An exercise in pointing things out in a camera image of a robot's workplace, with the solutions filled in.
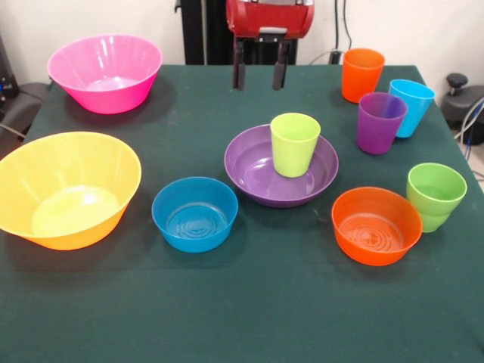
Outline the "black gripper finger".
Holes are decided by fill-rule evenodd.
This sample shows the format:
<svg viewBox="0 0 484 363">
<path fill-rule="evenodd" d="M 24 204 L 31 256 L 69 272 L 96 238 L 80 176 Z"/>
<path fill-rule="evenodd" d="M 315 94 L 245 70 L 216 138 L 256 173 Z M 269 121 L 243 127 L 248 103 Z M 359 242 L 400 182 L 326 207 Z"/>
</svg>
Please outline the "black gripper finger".
<svg viewBox="0 0 484 363">
<path fill-rule="evenodd" d="M 243 90 L 245 84 L 244 39 L 234 37 L 233 50 L 233 87 L 237 90 Z"/>
<path fill-rule="evenodd" d="M 290 53 L 290 43 L 288 41 L 281 41 L 278 43 L 278 56 L 274 65 L 274 75 L 272 88 L 280 90 L 284 87 L 288 56 Z"/>
</svg>

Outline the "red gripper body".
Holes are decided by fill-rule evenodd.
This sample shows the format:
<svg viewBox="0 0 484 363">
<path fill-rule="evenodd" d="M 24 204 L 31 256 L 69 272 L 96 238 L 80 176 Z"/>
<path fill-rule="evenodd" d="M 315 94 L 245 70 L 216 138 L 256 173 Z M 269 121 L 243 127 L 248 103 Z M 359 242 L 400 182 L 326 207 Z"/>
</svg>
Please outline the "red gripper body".
<svg viewBox="0 0 484 363">
<path fill-rule="evenodd" d="M 301 39 L 315 14 L 314 1 L 226 1 L 229 30 L 236 38 L 259 39 L 282 36 Z"/>
</svg>

